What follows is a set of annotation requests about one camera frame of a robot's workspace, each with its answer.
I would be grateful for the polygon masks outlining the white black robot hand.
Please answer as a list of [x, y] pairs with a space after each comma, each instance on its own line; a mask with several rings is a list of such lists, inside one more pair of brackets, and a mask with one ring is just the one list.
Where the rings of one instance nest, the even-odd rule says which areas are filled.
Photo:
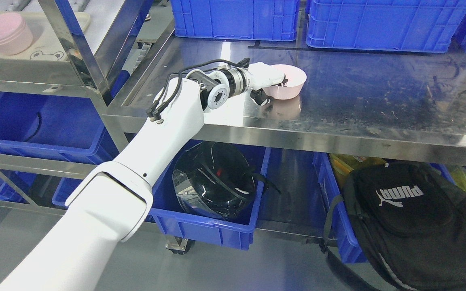
[[244, 70], [244, 75], [247, 80], [245, 91], [259, 107], [271, 102], [264, 92], [264, 88], [285, 84], [287, 82], [286, 75], [283, 71], [263, 62], [251, 64], [248, 69]]

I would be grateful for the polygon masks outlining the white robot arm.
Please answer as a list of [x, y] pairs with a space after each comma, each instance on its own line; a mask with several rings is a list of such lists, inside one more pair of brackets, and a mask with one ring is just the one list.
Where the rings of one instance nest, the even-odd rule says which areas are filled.
[[131, 238], [153, 206], [152, 186], [175, 154], [203, 127], [203, 112], [223, 105], [229, 81], [196, 76], [199, 65], [167, 80], [148, 119], [111, 161], [94, 168], [66, 200], [67, 211], [0, 283], [0, 291], [92, 291], [119, 242]]

